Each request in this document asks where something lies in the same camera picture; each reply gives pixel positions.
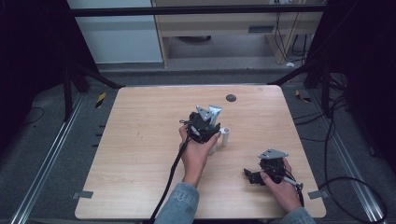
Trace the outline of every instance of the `person's left hand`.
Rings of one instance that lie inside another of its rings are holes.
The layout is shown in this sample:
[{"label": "person's left hand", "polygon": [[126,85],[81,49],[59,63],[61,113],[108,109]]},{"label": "person's left hand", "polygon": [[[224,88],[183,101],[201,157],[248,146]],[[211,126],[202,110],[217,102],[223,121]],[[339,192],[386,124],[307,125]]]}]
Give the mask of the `person's left hand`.
[{"label": "person's left hand", "polygon": [[[178,129],[181,136],[180,147],[183,146],[188,137],[187,127],[188,125],[183,125]],[[181,156],[184,164],[183,182],[189,183],[197,188],[206,165],[209,150],[218,142],[219,137],[220,133],[216,133],[209,141],[203,144],[197,143],[192,139],[190,140]]]}]

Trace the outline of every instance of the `person's right hand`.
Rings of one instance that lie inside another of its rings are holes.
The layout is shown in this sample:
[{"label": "person's right hand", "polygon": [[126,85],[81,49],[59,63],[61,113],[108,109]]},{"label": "person's right hand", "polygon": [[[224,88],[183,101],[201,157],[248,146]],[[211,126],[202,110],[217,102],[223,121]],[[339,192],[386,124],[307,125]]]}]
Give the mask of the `person's right hand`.
[{"label": "person's right hand", "polygon": [[[285,163],[285,169],[291,173],[291,167],[288,161],[283,158],[283,162]],[[265,172],[261,172],[261,175],[262,181],[264,181],[265,185],[268,186],[276,201],[287,213],[302,207],[296,188],[291,183],[282,180],[277,184]]]}]

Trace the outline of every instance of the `wall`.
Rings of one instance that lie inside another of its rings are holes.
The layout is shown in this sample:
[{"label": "wall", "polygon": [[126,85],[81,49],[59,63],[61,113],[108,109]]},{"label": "wall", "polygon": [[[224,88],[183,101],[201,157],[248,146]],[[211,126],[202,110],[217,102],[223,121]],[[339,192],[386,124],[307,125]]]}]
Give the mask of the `wall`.
[{"label": "wall", "polygon": [[[71,8],[151,7],[149,0],[68,0]],[[161,63],[160,44],[153,16],[76,18],[100,65]]]}]

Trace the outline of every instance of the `floor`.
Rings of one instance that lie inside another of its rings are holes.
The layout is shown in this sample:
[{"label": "floor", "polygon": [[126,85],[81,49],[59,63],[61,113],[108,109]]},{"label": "floor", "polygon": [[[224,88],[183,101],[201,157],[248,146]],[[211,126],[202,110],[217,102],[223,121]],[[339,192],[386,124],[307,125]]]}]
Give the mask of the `floor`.
[{"label": "floor", "polygon": [[[302,39],[299,38],[295,51],[301,50],[302,45]],[[294,56],[292,51],[289,56],[296,60],[301,58]],[[295,62],[295,67],[299,65],[301,62]],[[264,36],[212,36],[208,41],[197,37],[174,38],[166,68],[136,68],[135,71],[103,75],[127,86],[264,84],[283,77],[292,69],[286,63],[275,62]],[[395,174],[383,158],[370,156],[359,126],[347,110],[347,102],[342,101],[340,107],[334,109],[333,122],[318,116],[321,113],[320,86],[306,90],[303,81],[304,75],[298,76],[283,85],[282,90],[318,185],[325,181],[325,172],[329,178],[356,176],[379,192],[388,208],[387,223],[396,223],[396,198],[393,196],[396,189]],[[43,91],[35,98],[34,108],[26,118],[26,124],[9,146],[9,153],[0,159],[0,223],[8,223],[18,214],[19,208],[25,211],[26,223],[94,223],[75,218],[77,200],[72,195],[83,188],[117,90],[111,90],[93,79],[89,79],[89,82],[92,85],[89,93],[74,91],[73,99],[75,102],[81,101],[81,104],[75,122],[70,124],[69,130],[66,127],[67,137],[62,140],[57,139],[64,127],[62,86]],[[311,103],[296,97],[295,90],[300,90]],[[101,108],[95,108],[98,96],[103,91],[106,92],[106,99]],[[334,100],[339,96],[342,96],[342,92],[331,92]],[[305,124],[305,121],[314,117],[318,118]],[[335,131],[331,131],[330,137],[326,138],[329,126],[335,127]],[[59,150],[49,154],[54,140],[58,141]],[[41,182],[37,181],[37,173],[42,171],[41,165],[48,161],[49,156],[52,157],[52,163],[49,163],[48,172],[42,176],[45,178]],[[327,160],[327,168],[323,166],[324,159]],[[34,203],[29,207],[21,207],[23,199],[29,199],[32,183],[38,183],[34,187],[39,189],[36,194],[30,195]],[[370,209],[376,209],[376,204],[379,204],[381,211],[385,211],[381,200],[375,196],[372,199],[373,194],[367,194],[367,189],[362,185],[337,181],[332,184],[332,193],[341,205],[358,218],[368,220],[367,214]],[[330,198],[324,202],[328,214],[318,219],[317,223],[359,223],[343,213]],[[367,210],[366,205],[373,206]]]}]

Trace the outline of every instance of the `gray floor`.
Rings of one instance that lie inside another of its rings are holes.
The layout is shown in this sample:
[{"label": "gray floor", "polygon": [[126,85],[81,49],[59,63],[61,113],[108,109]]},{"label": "gray floor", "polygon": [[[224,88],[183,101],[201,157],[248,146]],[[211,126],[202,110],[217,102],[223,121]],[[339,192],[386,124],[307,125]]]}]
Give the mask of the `gray floor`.
[{"label": "gray floor", "polygon": [[[107,73],[104,76],[127,86],[263,84],[276,80],[291,70],[285,64],[275,63],[265,39],[259,35],[212,36],[207,42],[186,42],[175,38],[172,44],[170,63],[166,69],[136,69],[129,73]],[[297,119],[301,116],[320,113],[315,102],[306,103],[295,96],[296,89],[304,91],[303,80],[304,76],[299,76],[282,86],[296,124],[315,115]],[[117,90],[111,90],[90,78],[89,81],[92,88],[89,93],[82,94],[83,100],[76,121],[36,199],[28,223],[81,223],[74,216],[78,201],[71,196],[83,188],[96,151],[95,145],[100,142],[97,134],[103,132],[101,125],[106,124],[117,95]],[[106,99],[102,107],[96,109],[96,100],[103,91],[106,92]],[[74,93],[74,99],[77,99],[80,94],[76,91]],[[307,93],[315,99],[320,94],[320,87]],[[332,91],[332,98],[335,99],[340,94],[341,92]],[[38,121],[21,127],[9,146],[9,153],[0,160],[0,223],[7,223],[18,209],[63,124],[62,86],[38,94],[34,106],[42,108],[44,115],[41,117],[41,109],[32,109],[26,122]],[[323,140],[328,130],[326,122],[328,120],[320,118],[296,126],[318,185],[324,182]],[[339,135],[333,135],[329,142],[329,178],[348,174],[337,149],[339,146],[336,145],[339,137],[362,179],[381,194],[389,210],[388,223],[396,223],[396,199],[393,196],[393,190],[396,189],[395,174],[383,158],[370,156],[367,143],[348,112],[347,105],[334,112],[334,124]],[[368,220],[355,188],[348,181],[341,181],[332,184],[332,193],[348,211]],[[330,198],[324,202],[327,215],[318,219],[318,223],[359,223],[343,213]]]}]

